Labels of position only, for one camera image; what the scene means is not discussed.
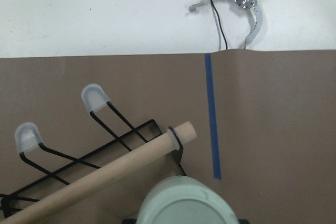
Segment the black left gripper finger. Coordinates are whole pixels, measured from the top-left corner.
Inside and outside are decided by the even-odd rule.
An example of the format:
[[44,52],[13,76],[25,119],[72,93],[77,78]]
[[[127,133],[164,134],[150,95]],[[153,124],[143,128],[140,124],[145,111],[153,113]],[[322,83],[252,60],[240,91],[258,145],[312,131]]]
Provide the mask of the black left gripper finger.
[[136,219],[123,219],[122,224],[136,224]]

